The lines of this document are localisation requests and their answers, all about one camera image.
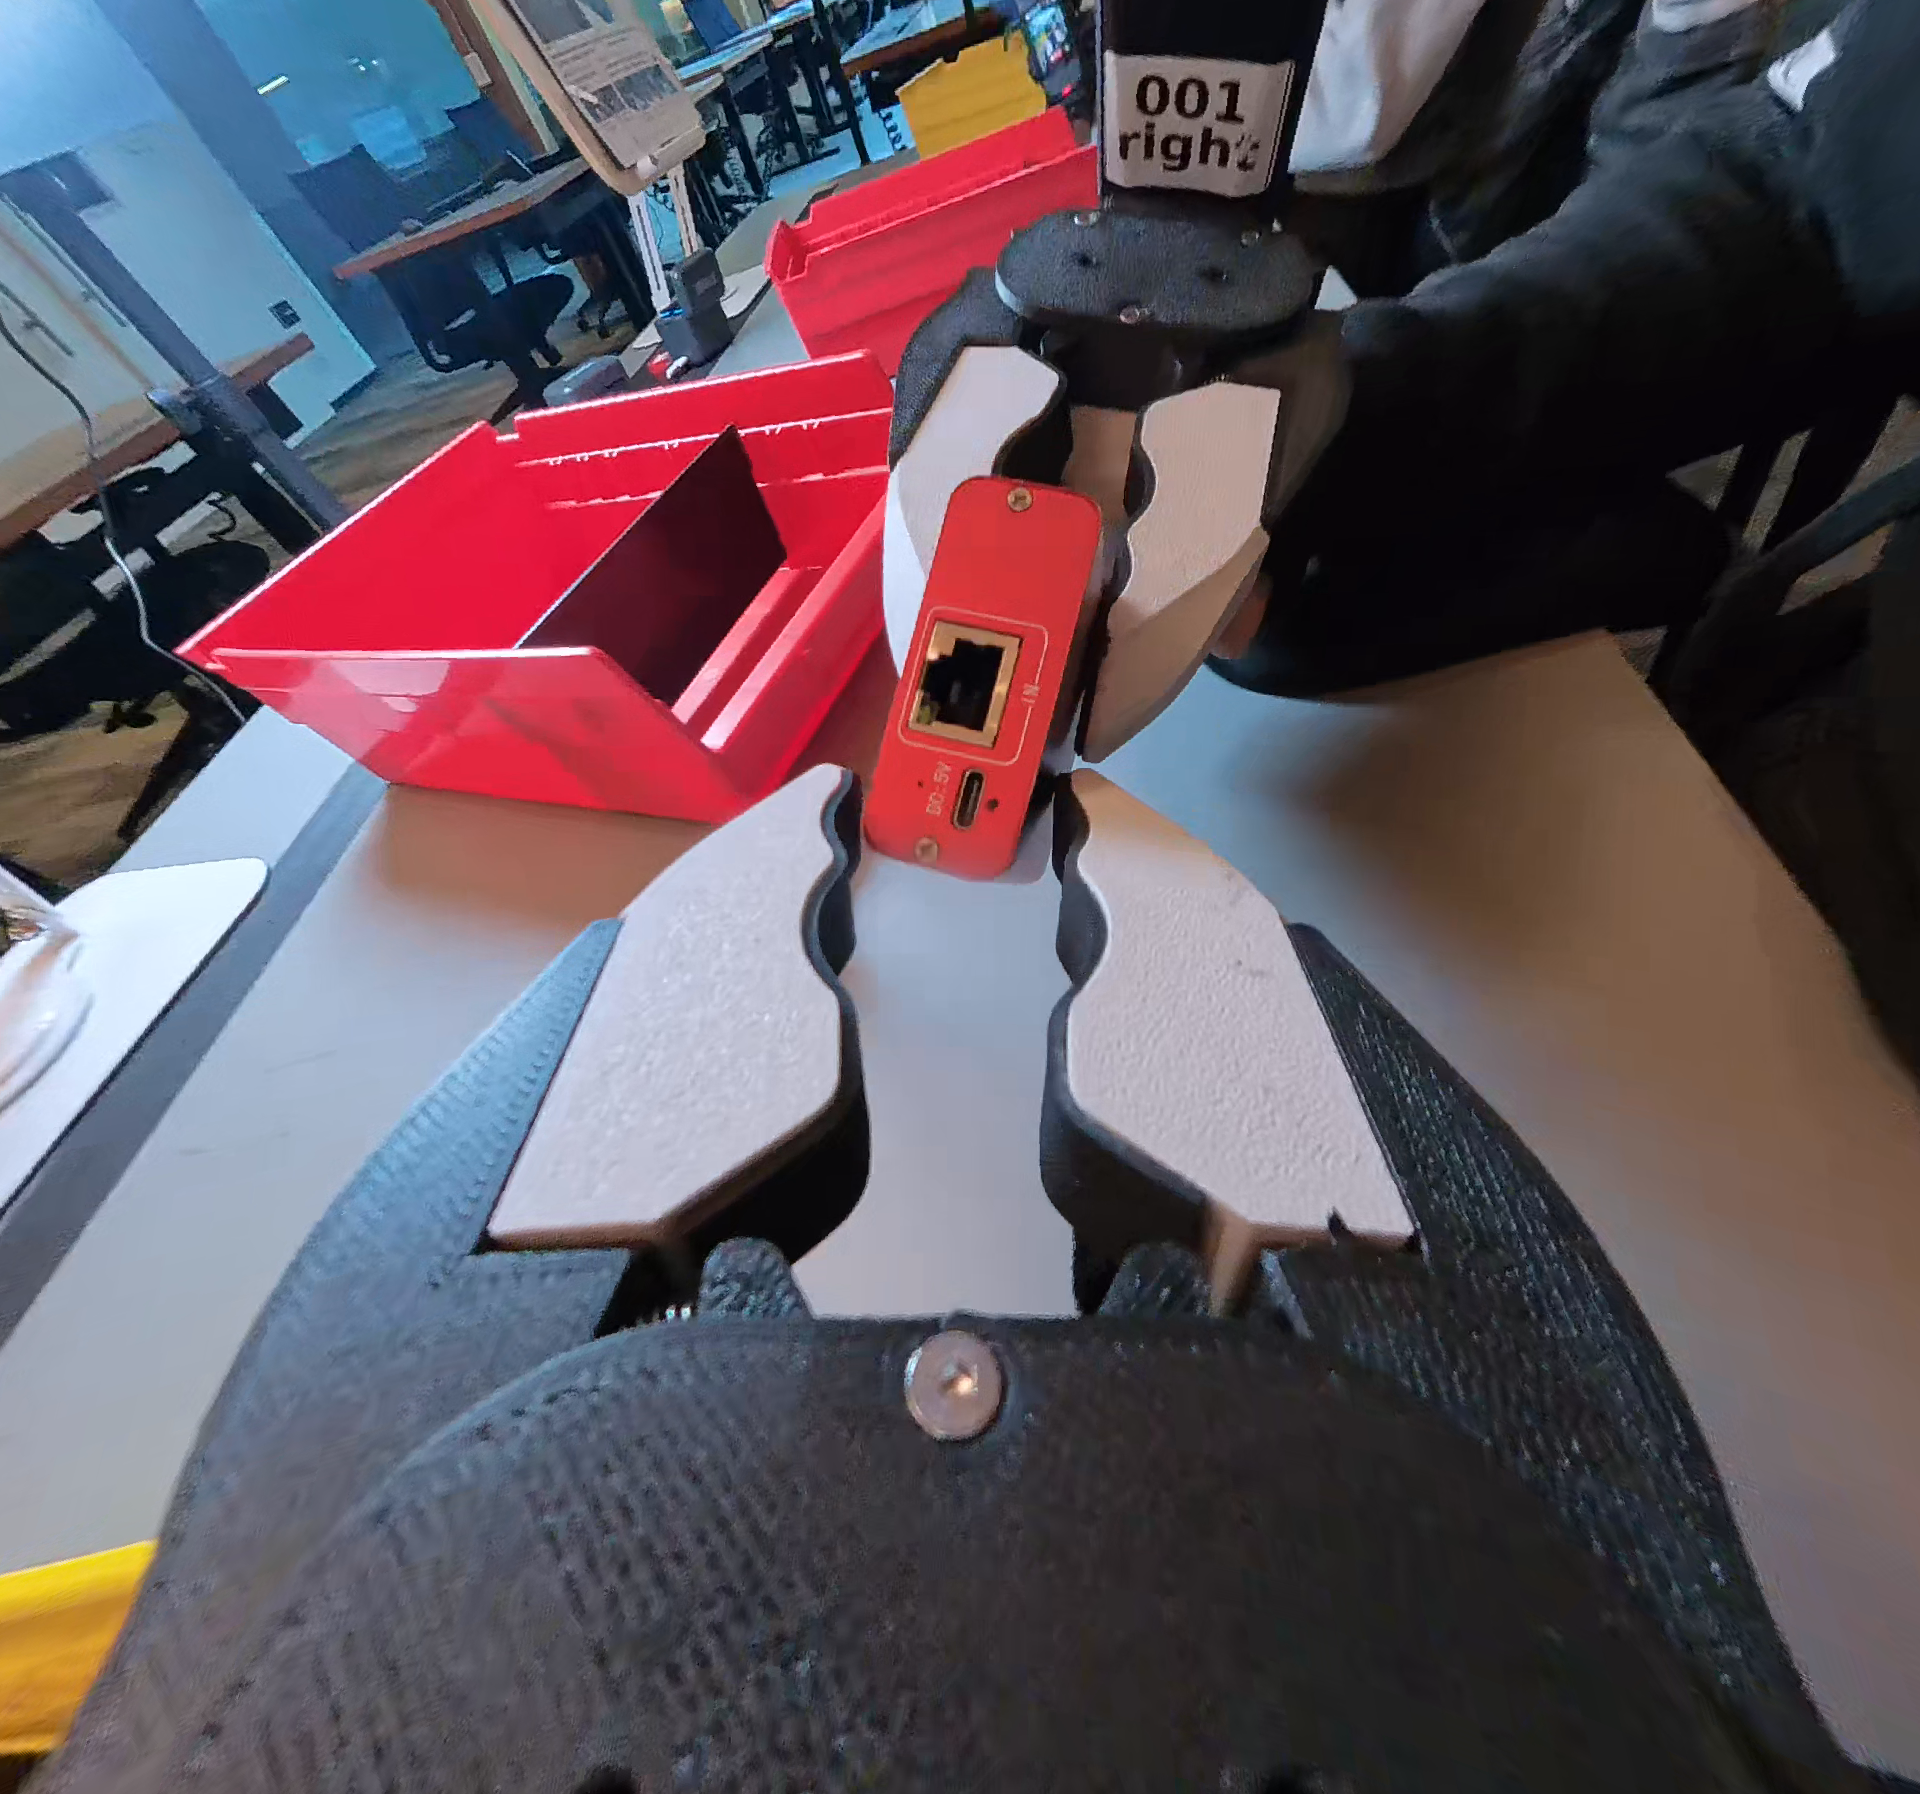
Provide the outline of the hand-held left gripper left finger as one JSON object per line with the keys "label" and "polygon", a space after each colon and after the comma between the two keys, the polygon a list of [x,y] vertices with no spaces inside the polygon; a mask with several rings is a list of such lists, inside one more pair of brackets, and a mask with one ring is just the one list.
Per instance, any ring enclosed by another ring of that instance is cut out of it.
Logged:
{"label": "hand-held left gripper left finger", "polygon": [[671,859],[617,918],[489,1218],[504,1250],[701,1250],[779,1237],[770,1192],[824,1161],[808,1250],[868,1182],[846,994],[859,782],[812,765]]}

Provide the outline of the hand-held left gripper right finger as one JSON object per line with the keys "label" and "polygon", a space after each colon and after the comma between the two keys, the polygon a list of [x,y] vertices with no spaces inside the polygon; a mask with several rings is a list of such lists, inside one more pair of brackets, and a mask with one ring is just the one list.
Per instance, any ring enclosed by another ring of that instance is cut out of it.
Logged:
{"label": "hand-held left gripper right finger", "polygon": [[1146,1243],[1232,1308],[1263,1250],[1415,1243],[1415,1214],[1283,914],[1210,844],[1075,769],[1054,812],[1042,1176],[1075,1265]]}

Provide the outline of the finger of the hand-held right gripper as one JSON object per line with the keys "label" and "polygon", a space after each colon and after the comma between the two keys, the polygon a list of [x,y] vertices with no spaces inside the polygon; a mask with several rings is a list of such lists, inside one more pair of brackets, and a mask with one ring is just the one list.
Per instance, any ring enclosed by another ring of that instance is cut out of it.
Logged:
{"label": "finger of the hand-held right gripper", "polygon": [[1106,762],[1151,724],[1250,595],[1270,550],[1283,393],[1214,382],[1140,410],[1144,502],[1123,535],[1123,582],[1080,724],[1080,757]]}
{"label": "finger of the hand-held right gripper", "polygon": [[894,671],[907,668],[951,494],[969,480],[1062,488],[1063,465],[1063,378],[1015,344],[964,350],[887,465],[881,604]]}

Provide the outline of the red ethernet splitter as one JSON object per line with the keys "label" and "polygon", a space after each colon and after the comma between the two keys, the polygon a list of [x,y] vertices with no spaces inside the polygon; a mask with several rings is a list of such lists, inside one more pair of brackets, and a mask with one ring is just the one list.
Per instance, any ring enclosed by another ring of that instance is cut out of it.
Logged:
{"label": "red ethernet splitter", "polygon": [[866,796],[872,850],[973,881],[1015,870],[1071,738],[1105,582],[1089,494],[953,488]]}

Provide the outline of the red plastic bin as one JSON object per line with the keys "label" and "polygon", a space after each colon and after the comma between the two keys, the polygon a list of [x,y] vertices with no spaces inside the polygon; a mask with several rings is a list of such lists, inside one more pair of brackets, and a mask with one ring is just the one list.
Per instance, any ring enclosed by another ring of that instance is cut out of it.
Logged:
{"label": "red plastic bin", "polygon": [[762,265],[812,362],[872,352],[894,378],[913,332],[969,269],[990,269],[1023,226],[1089,206],[1096,193],[1093,142],[1063,109],[1044,109],[812,198],[774,226]]}
{"label": "red plastic bin", "polygon": [[[787,566],[682,698],[600,652],[524,652],[726,425]],[[887,425],[872,352],[470,425],[181,656],[391,785],[731,821],[799,769],[875,646]]]}

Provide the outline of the yellow plastic bin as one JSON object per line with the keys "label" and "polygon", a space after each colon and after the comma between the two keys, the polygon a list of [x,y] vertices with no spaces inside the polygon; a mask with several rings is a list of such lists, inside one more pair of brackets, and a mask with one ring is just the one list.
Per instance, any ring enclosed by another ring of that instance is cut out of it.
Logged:
{"label": "yellow plastic bin", "polygon": [[1031,66],[1023,27],[935,58],[894,91],[921,160],[981,142],[1044,115],[1044,83]]}
{"label": "yellow plastic bin", "polygon": [[3,1568],[3,1759],[62,1744],[96,1686],[158,1542]]}

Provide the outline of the person's right forearm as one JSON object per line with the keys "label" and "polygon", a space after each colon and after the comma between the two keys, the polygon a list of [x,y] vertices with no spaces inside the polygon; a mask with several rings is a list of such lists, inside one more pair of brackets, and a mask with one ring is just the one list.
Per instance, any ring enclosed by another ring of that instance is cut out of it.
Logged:
{"label": "person's right forearm", "polygon": [[1347,416],[1226,679],[1322,698],[1686,618],[1735,526],[1672,472],[1917,382],[1917,0],[1606,100],[1546,219],[1356,303],[1339,352]]}

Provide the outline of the small black desk device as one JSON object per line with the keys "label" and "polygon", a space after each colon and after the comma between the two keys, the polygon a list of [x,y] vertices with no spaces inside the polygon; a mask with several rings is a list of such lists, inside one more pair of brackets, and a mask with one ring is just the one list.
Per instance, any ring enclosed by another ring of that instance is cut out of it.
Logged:
{"label": "small black desk device", "polygon": [[660,307],[655,327],[664,382],[682,382],[731,350],[733,327],[726,317],[726,274],[712,248],[695,248],[669,265],[669,303]]}

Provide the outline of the black bin divider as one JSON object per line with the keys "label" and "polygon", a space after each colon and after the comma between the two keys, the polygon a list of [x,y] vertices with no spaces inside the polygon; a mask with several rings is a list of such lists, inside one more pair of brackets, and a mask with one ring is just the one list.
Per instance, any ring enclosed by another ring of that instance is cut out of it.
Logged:
{"label": "black bin divider", "polygon": [[600,652],[671,706],[787,566],[748,437],[718,426],[520,638]]}

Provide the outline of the black office chair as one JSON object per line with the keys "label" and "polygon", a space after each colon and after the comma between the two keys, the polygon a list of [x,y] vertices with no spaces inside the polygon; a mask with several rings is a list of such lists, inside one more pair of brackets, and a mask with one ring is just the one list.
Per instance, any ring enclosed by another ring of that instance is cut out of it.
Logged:
{"label": "black office chair", "polygon": [[37,531],[3,550],[3,741],[79,724],[150,724],[163,698],[190,713],[214,701],[172,646],[223,615],[271,574],[265,546],[220,526],[165,543],[214,499],[202,464],[139,465],[110,481],[110,502],[84,502],[92,526],[54,543]]}

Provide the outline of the dark steel column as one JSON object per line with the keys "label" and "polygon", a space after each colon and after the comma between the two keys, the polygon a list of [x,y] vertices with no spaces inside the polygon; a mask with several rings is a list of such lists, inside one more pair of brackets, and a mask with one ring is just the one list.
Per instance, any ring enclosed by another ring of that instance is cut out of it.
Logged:
{"label": "dark steel column", "polygon": [[152,115],[87,150],[126,198],[100,232],[214,362],[312,341],[274,395],[299,416],[291,442],[320,464],[377,362],[333,280],[346,248],[295,187],[295,142],[202,0],[87,5],[129,52],[135,85],[158,95]]}

